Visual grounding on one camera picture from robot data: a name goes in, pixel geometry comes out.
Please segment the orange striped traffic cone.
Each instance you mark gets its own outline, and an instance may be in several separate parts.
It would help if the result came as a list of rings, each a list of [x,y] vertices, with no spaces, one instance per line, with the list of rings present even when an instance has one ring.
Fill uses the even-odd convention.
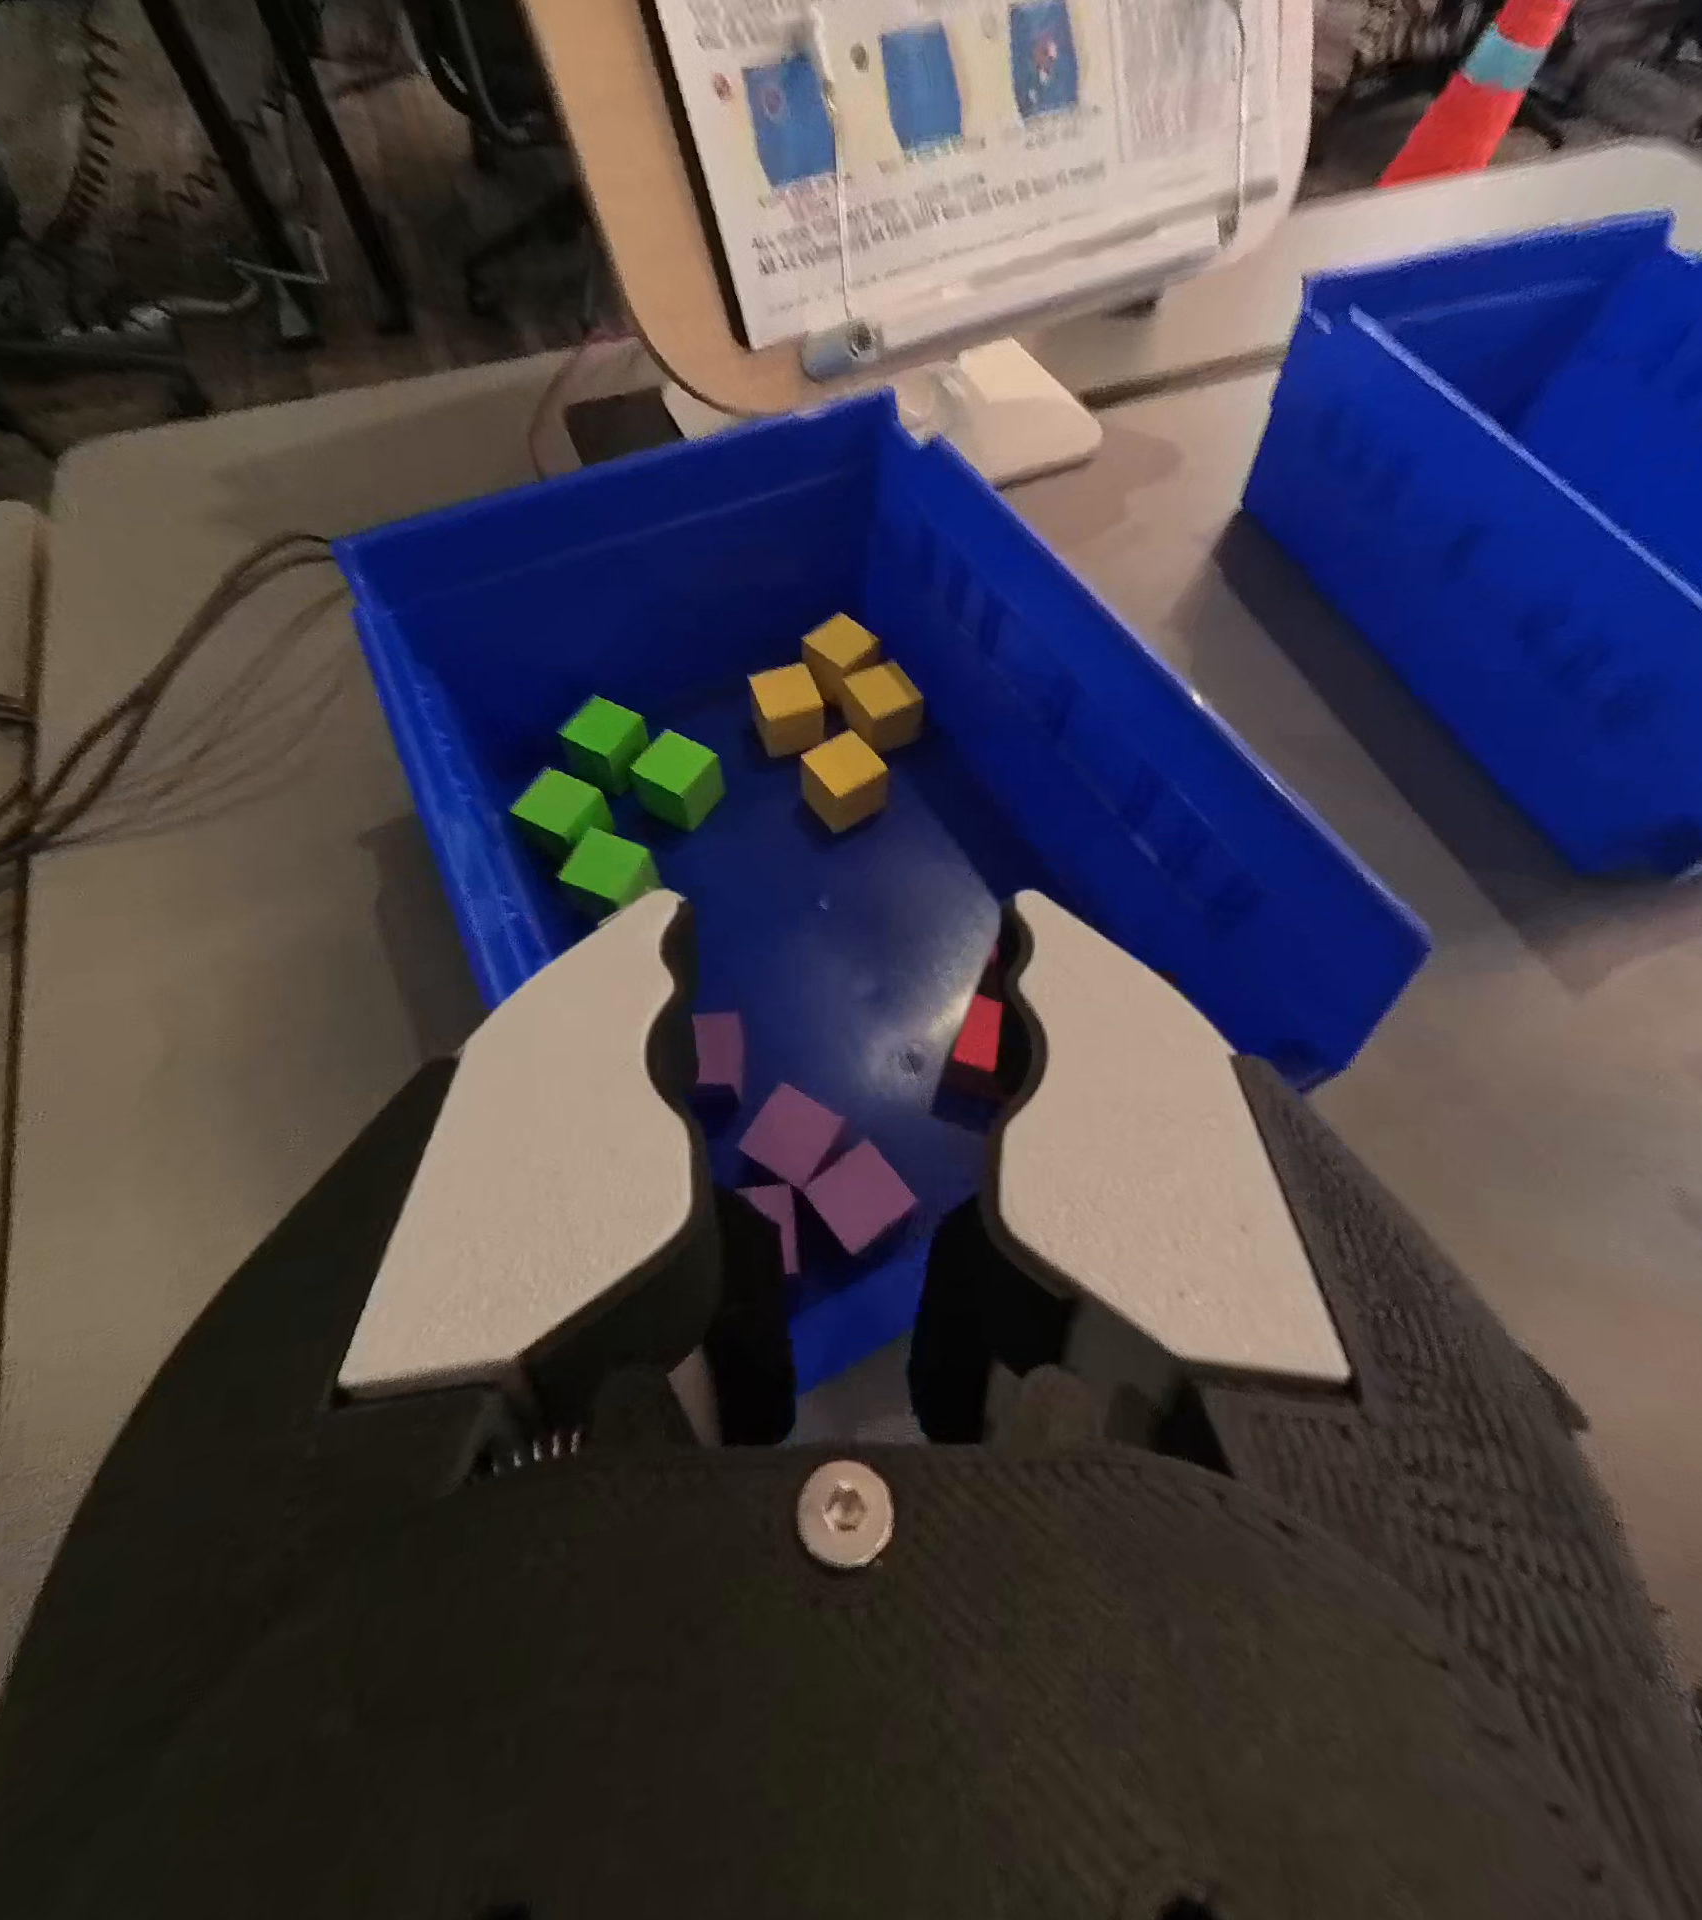
[[[1572,2],[1505,2],[1384,166],[1378,188],[1487,170],[1526,105]]]

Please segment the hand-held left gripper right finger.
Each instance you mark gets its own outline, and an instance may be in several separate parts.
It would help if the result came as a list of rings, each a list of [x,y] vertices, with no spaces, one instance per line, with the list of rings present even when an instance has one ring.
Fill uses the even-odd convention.
[[[1039,891],[1006,906],[1031,1064],[988,1149],[983,1215],[1090,1341],[1174,1371],[1347,1388],[1350,1358],[1255,1117],[1243,1061],[1163,975]]]

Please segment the grey desk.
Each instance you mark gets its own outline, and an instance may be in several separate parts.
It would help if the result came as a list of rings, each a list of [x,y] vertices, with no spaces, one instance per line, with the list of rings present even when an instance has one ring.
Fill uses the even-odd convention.
[[[1618,145],[1297,211],[1154,322],[1039,355],[1098,459],[1008,501],[1407,901],[1432,959],[1322,1112],[1591,1421],[1683,1679],[1702,1682],[1702,882],[1569,878],[1230,521],[1300,280],[1671,209],[1702,157]],[[93,442],[0,503],[0,691],[62,749],[215,582],[557,468],[557,355]],[[0,1682],[76,1503],[217,1284],[481,999],[336,573],[242,606],[181,681],[123,826],[0,922]]]

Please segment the blue plastic bin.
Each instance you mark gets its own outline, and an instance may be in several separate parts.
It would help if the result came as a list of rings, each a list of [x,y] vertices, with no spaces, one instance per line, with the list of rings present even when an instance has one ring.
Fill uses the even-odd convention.
[[[1577,872],[1702,872],[1702,253],[1669,213],[1326,270],[1245,513]]]
[[[889,401],[738,428],[338,540],[415,817],[486,1009],[592,924],[511,820],[590,701],[711,749],[696,828],[617,828],[694,913],[694,1011],[742,1017],[726,1189],[791,1085],[917,1199],[870,1259],[810,1213],[789,1282],[795,1386],[911,1330],[940,1218],[974,1194],[987,1108],[943,1091],[1006,898],[1037,891],[1167,977],[1299,1092],[1340,1075],[1425,966],[1418,919],[966,462]],[[755,674],[821,622],[866,627],[923,736],[873,820],[833,833],[751,718]]]

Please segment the printed instruction sheet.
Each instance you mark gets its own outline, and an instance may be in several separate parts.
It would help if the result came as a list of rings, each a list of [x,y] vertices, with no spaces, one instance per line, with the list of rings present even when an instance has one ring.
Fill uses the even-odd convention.
[[[1206,261],[1285,184],[1287,9],[646,4],[744,348]]]

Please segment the white board stand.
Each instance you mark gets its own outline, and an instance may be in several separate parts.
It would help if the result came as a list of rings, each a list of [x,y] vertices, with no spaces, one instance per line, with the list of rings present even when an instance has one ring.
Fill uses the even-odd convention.
[[[789,415],[878,396],[917,444],[947,444],[996,490],[1083,468],[1104,444],[1102,421],[1008,338],[902,363],[878,329],[845,322],[806,335],[797,365]]]

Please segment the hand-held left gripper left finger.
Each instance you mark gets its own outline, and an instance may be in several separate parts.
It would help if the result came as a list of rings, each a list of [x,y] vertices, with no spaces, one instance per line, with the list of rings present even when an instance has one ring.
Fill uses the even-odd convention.
[[[455,1056],[338,1367],[353,1401],[523,1378],[549,1405],[679,1367],[720,1297],[690,1112],[694,913],[646,893],[533,972]]]

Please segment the yellow wooden cube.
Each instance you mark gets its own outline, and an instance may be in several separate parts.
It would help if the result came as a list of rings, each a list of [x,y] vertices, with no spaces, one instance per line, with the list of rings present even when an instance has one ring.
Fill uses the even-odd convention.
[[[768,759],[801,759],[827,742],[829,703],[804,660],[751,674],[746,697],[752,731]]]
[[[825,705],[840,708],[848,681],[883,663],[884,645],[864,622],[836,612],[803,637],[801,659]]]
[[[892,757],[921,740],[924,697],[894,660],[877,660],[848,673],[838,701],[843,720],[878,757]]]
[[[891,769],[858,733],[843,731],[798,759],[798,788],[818,825],[843,836],[887,808]]]

